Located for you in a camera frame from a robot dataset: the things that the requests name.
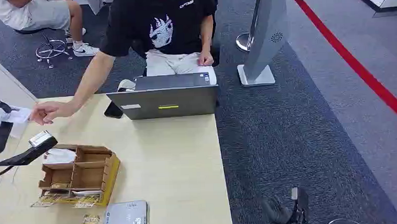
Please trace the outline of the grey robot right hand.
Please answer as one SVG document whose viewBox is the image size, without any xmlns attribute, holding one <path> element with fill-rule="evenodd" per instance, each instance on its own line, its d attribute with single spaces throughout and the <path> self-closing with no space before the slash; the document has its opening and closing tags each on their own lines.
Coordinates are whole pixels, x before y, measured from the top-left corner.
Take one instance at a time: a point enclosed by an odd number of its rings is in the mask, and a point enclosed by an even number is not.
<svg viewBox="0 0 397 224">
<path fill-rule="evenodd" d="M 278 197 L 262 200 L 263 212 L 272 224 L 308 224 L 309 197 L 299 196 L 292 209 L 282 204 Z"/>
</svg>

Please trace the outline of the person's right hand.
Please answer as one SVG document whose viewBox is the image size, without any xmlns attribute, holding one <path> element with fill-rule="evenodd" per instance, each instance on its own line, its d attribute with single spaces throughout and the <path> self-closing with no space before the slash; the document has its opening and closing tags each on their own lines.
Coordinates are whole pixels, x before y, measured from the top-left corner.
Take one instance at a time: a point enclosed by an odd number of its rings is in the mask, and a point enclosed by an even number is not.
<svg viewBox="0 0 397 224">
<path fill-rule="evenodd" d="M 29 120 L 40 125 L 51 124 L 55 118 L 72 116 L 78 109 L 72 102 L 38 103 L 34 106 Z"/>
</svg>

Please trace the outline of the person's left hand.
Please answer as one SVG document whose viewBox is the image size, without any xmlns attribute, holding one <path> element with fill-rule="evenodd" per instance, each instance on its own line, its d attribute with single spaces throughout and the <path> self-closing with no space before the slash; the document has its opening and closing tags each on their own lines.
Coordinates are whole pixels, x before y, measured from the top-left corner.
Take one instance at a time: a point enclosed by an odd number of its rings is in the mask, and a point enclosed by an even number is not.
<svg viewBox="0 0 397 224">
<path fill-rule="evenodd" d="M 212 64 L 214 63 L 214 58 L 211 55 L 210 51 L 202 51 L 199 54 L 199 59 L 198 59 L 198 66 L 212 66 Z"/>
</svg>

